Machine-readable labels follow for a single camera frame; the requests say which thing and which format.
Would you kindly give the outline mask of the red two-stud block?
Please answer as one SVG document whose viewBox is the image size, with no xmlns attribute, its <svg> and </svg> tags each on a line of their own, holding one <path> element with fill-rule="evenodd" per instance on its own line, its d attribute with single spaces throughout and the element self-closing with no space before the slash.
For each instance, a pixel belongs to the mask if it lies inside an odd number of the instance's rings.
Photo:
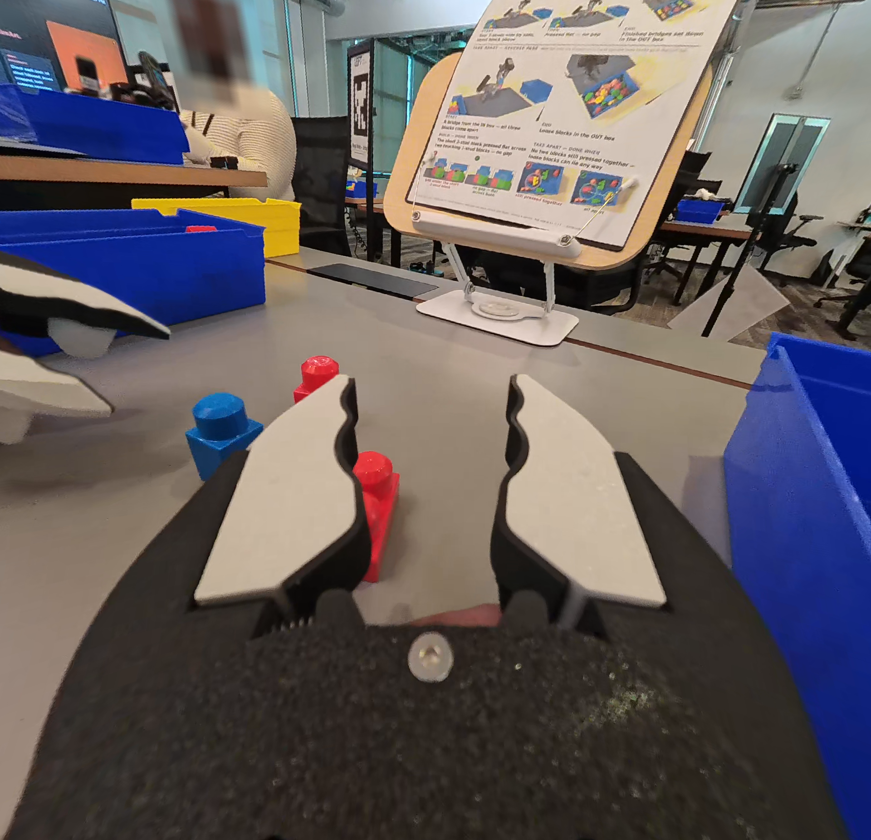
<svg viewBox="0 0 871 840">
<path fill-rule="evenodd" d="M 370 562 L 364 576 L 364 582 L 375 584 L 380 579 L 394 519 L 399 495 L 400 475 L 394 470 L 388 457 L 375 451 L 359 453 L 354 465 L 354 475 L 362 486 L 371 539 Z"/>
</svg>

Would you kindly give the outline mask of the yellow plastic bin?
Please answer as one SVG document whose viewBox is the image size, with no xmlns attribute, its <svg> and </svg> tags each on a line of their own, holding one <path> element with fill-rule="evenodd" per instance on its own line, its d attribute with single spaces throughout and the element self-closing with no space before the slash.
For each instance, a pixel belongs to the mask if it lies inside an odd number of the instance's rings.
<svg viewBox="0 0 871 840">
<path fill-rule="evenodd" d="M 301 205 L 295 201 L 259 200 L 254 197 L 204 197 L 196 199 L 146 199 L 131 201 L 136 210 L 153 209 L 170 216 L 180 210 L 260 226 L 266 259 L 299 252 Z"/>
</svg>

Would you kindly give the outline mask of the blue plastic bin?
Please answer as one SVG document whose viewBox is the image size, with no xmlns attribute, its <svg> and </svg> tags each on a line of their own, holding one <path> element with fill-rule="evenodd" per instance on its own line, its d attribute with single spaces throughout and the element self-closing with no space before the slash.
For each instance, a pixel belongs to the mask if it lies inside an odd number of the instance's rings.
<svg viewBox="0 0 871 840">
<path fill-rule="evenodd" d="M 189 152 L 177 113 L 14 84 L 1 86 L 1 136 L 134 163 L 180 166 Z"/>
<path fill-rule="evenodd" d="M 186 234 L 189 225 L 219 231 Z M 167 326 L 263 304 L 263 231 L 185 210 L 1 214 L 3 252 L 80 279 Z"/>
<path fill-rule="evenodd" d="M 734 573 L 870 837 L 870 355 L 773 334 L 724 451 Z"/>
</svg>

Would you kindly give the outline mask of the blue single-stud block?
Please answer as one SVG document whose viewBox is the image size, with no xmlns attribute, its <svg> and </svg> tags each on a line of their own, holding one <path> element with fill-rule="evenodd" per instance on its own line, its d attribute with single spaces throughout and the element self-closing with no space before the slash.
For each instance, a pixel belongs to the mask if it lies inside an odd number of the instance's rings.
<svg viewBox="0 0 871 840">
<path fill-rule="evenodd" d="M 264 431 L 247 416 L 244 401 L 228 392 L 200 399 L 191 409 L 194 426 L 187 443 L 201 481 L 207 481 L 234 453 L 244 451 Z"/>
</svg>

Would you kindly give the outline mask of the red single-stud block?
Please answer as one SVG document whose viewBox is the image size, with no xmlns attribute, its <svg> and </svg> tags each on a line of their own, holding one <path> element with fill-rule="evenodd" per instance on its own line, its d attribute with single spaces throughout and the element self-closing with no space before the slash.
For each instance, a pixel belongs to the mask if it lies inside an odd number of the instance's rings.
<svg viewBox="0 0 871 840">
<path fill-rule="evenodd" d="M 305 400 L 339 373 L 340 366 L 332 357 L 328 355 L 309 357 L 300 366 L 301 381 L 293 393 L 294 403 Z"/>
</svg>

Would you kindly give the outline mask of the grey leaning board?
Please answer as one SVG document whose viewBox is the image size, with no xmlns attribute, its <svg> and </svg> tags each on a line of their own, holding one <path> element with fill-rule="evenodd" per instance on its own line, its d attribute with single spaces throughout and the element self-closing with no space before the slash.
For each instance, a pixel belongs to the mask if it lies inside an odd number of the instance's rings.
<svg viewBox="0 0 871 840">
<path fill-rule="evenodd" d="M 667 327 L 686 334 L 701 336 L 729 277 L 690 303 Z M 789 300 L 753 266 L 745 265 L 735 281 L 734 292 L 727 300 L 709 337 L 731 341 L 753 325 L 789 305 Z"/>
</svg>

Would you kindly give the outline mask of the teal glass door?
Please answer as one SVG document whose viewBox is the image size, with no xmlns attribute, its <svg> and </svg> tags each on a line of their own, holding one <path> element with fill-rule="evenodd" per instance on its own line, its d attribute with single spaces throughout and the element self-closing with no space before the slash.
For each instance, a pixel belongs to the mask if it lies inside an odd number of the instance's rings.
<svg viewBox="0 0 871 840">
<path fill-rule="evenodd" d="M 734 202 L 735 214 L 783 215 L 817 152 L 831 119 L 774 113 Z"/>
</svg>

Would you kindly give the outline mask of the black white pattern sign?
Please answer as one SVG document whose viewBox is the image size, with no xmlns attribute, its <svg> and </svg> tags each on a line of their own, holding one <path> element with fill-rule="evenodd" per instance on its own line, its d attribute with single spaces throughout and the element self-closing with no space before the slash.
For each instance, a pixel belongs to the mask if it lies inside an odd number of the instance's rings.
<svg viewBox="0 0 871 840">
<path fill-rule="evenodd" d="M 350 162 L 373 169 L 375 40 L 365 39 L 347 49 L 347 115 Z"/>
</svg>

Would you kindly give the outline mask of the flat table hatch cover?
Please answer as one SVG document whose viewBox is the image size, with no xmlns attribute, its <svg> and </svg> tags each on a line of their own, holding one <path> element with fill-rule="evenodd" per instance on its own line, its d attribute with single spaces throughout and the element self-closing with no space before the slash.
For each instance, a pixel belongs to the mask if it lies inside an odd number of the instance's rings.
<svg viewBox="0 0 871 840">
<path fill-rule="evenodd" d="M 402 276 L 391 275 L 375 268 L 358 267 L 345 262 L 335 262 L 310 268 L 307 273 L 407 301 L 414 301 L 423 295 L 440 289 L 438 285 L 429 283 L 422 278 L 412 280 Z"/>
</svg>

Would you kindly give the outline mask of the printed instruction sheet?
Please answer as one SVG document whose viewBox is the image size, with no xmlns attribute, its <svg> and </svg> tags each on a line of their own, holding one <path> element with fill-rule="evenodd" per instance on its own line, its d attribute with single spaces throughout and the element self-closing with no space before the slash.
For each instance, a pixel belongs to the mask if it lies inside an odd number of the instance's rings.
<svg viewBox="0 0 871 840">
<path fill-rule="evenodd" d="M 492 0 L 411 200 L 622 249 L 739 0 Z"/>
</svg>

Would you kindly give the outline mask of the dark display screen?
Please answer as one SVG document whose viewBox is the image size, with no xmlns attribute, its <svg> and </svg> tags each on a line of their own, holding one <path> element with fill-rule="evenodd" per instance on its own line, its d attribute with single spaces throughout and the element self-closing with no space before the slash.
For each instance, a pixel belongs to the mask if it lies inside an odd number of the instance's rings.
<svg viewBox="0 0 871 840">
<path fill-rule="evenodd" d="M 2 83 L 27 90 L 81 89 L 78 59 L 101 91 L 129 74 L 109 0 L 1 0 Z"/>
</svg>

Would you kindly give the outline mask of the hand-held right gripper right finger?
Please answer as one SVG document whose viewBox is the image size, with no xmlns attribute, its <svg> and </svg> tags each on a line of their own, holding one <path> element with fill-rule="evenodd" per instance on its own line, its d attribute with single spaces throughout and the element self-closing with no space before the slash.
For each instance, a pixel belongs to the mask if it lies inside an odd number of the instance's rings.
<svg viewBox="0 0 871 840">
<path fill-rule="evenodd" d="M 506 421 L 508 470 L 489 546 L 501 609 L 532 592 L 550 623 L 573 629 L 594 599 L 663 608 L 665 589 L 606 437 L 529 375 L 510 378 Z"/>
</svg>

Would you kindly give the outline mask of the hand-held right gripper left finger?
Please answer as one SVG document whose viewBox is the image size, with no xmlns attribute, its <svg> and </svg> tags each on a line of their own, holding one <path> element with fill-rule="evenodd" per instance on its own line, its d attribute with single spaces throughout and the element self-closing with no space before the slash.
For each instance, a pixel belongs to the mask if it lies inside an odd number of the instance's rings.
<svg viewBox="0 0 871 840">
<path fill-rule="evenodd" d="M 371 561 L 354 378 L 338 375 L 274 420 L 251 445 L 193 599 L 265 599 L 289 621 L 320 596 L 351 592 Z"/>
</svg>

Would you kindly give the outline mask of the black tripod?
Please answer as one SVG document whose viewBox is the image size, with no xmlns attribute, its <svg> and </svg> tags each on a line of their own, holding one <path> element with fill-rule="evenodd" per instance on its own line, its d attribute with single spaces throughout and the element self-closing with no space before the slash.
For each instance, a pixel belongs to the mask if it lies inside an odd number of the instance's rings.
<svg viewBox="0 0 871 840">
<path fill-rule="evenodd" d="M 751 214 L 751 216 L 754 217 L 754 225 L 751 230 L 750 238 L 743 247 L 732 272 L 724 282 L 723 290 L 721 290 L 718 300 L 701 332 L 703 338 L 709 337 L 715 329 L 725 305 L 734 294 L 739 274 L 753 252 L 765 222 L 772 213 L 773 205 L 778 198 L 778 194 L 782 191 L 783 186 L 789 177 L 798 171 L 798 168 L 799 166 L 797 163 L 781 162 L 774 167 L 773 173 L 768 177 L 768 182 L 764 186 L 759 200 L 754 206 Z"/>
</svg>

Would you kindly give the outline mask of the black mesh office chair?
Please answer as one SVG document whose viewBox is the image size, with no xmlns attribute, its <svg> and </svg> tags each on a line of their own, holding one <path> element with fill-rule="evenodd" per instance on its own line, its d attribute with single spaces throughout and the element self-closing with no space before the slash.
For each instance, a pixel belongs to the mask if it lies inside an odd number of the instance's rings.
<svg viewBox="0 0 871 840">
<path fill-rule="evenodd" d="M 352 256 L 345 225 L 350 121 L 292 118 L 297 152 L 292 187 L 299 203 L 299 244 Z"/>
</svg>

